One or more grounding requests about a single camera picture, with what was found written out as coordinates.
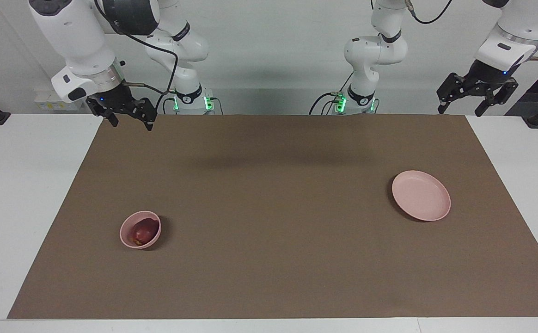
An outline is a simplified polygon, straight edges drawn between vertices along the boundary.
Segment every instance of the brown paper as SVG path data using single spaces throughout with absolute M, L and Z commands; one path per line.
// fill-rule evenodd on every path
M 409 169 L 446 219 L 394 204 Z M 148 251 L 119 240 L 139 210 Z M 402 316 L 538 316 L 538 244 L 464 117 L 104 122 L 9 318 Z

